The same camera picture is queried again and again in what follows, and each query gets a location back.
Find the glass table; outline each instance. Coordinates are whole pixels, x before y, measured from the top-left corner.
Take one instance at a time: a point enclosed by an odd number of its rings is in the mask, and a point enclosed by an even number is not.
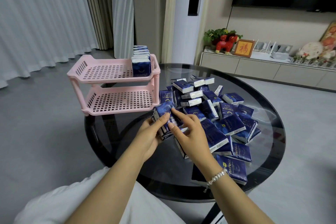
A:
[[[244,99],[244,105],[254,109],[252,118],[258,121],[261,133],[249,143],[252,164],[246,166],[248,183],[241,188],[249,192],[265,181],[278,167],[283,157],[286,137],[282,121],[274,107],[254,88],[245,82],[217,70],[187,64],[160,64],[160,90],[172,85],[172,78],[190,79],[191,75],[214,77],[209,88],[215,91],[223,86],[223,93],[235,92]],[[104,87],[146,85],[148,82],[111,83]],[[151,117],[150,112],[132,112],[116,115],[87,116],[85,130],[88,141],[104,165],[111,167],[135,137],[142,122]],[[172,201],[203,203],[213,202],[211,190],[191,183],[193,163],[183,159],[173,139],[161,143],[147,160],[137,181],[153,195]],[[210,223],[220,212],[217,204],[203,223]]]

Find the cabinet door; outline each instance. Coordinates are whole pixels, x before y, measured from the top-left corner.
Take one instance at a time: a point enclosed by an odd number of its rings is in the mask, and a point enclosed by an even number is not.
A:
[[[328,90],[336,90],[336,72],[327,72],[322,80],[317,84],[317,87]]]
[[[234,74],[238,65],[239,58],[228,56],[212,55],[203,53],[201,66],[216,69],[224,73]]]
[[[273,80],[316,87],[325,70],[281,65]]]
[[[280,64],[240,59],[235,74],[273,80]]]

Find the beige wall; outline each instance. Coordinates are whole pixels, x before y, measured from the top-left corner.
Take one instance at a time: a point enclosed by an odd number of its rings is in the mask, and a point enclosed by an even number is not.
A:
[[[210,0],[205,30],[226,27],[232,0]],[[293,45],[293,52],[310,41],[318,41],[336,13],[233,7],[228,29],[244,39],[277,41]]]
[[[161,61],[166,0],[134,0],[136,38]]]

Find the stack of tissue packs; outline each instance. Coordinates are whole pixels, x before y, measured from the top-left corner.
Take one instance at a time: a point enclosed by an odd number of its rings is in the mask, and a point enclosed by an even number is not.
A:
[[[221,155],[214,155],[218,164],[222,168],[226,168],[228,175],[236,182],[242,185],[247,183],[247,173],[245,163],[233,158],[227,158]],[[194,184],[206,187],[207,180],[205,180],[202,173],[194,165],[192,169],[191,181]]]
[[[133,77],[150,76],[152,72],[152,66],[147,46],[134,45],[133,57],[131,57],[131,61]]]
[[[252,161],[249,146],[246,144],[261,133],[257,128],[258,122],[252,118],[254,109],[243,105],[244,99],[237,93],[225,94],[225,87],[212,85],[215,78],[192,75],[191,79],[171,79],[172,85],[159,91],[161,104],[154,108],[153,121],[158,120],[165,112],[170,112],[169,121],[159,130],[161,138],[164,140],[173,136],[168,128],[169,122],[174,123],[184,133],[188,130],[171,113],[172,107],[185,114],[196,115],[204,129],[210,152],[227,169],[233,180],[246,184],[245,164]],[[187,159],[188,156],[178,140],[174,140],[182,157]],[[198,184],[206,184],[203,175],[195,166],[192,180]]]

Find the black cable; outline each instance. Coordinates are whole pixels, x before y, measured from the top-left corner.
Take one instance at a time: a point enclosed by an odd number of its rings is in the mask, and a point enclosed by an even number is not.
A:
[[[229,20],[230,20],[230,16],[231,16],[231,13],[232,13],[232,8],[233,8],[233,6],[231,6],[231,11],[230,11],[229,19],[227,20],[226,29],[228,29],[228,26],[229,26]]]

